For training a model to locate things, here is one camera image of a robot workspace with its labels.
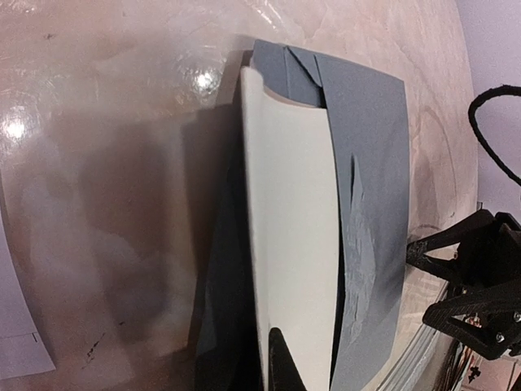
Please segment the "dark blue envelope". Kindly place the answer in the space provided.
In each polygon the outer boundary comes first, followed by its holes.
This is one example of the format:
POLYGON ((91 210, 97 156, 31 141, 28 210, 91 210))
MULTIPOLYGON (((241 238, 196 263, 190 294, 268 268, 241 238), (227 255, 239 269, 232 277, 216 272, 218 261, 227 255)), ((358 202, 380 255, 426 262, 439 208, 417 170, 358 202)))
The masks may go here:
MULTIPOLYGON (((405 276, 409 126, 402 80, 344 59, 264 40, 251 62, 276 95, 326 111, 339 206, 330 383, 361 390, 389 359, 405 276)), ((226 166, 196 350, 198 390, 269 390, 261 372, 249 236, 242 95, 226 166)))

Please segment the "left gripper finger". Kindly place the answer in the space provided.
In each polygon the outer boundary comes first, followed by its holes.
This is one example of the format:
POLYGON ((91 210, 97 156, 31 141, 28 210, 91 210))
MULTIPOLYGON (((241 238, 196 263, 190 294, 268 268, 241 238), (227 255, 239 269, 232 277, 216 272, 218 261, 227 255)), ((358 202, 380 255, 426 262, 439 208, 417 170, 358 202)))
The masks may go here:
POLYGON ((282 331, 272 327, 269 331, 269 391, 306 391, 282 331))

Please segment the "cream letter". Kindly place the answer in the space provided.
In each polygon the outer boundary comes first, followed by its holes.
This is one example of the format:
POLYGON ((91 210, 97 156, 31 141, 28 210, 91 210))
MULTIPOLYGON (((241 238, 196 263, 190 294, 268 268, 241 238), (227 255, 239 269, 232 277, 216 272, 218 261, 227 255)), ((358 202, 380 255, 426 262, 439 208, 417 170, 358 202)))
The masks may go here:
POLYGON ((263 376, 278 329, 303 386, 330 383, 339 269, 339 206, 326 111, 241 72, 243 139, 256 324, 263 376))

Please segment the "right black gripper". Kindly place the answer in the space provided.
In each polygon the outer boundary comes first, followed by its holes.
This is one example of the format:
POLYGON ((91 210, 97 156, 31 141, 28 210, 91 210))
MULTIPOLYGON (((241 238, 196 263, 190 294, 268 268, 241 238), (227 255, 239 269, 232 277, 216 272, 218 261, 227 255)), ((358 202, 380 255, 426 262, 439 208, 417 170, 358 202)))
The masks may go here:
POLYGON ((508 213, 478 210, 450 228, 407 245, 406 263, 453 281, 453 298, 422 317, 487 360, 520 355, 520 225, 508 213), (457 245, 445 260, 430 255, 457 245))

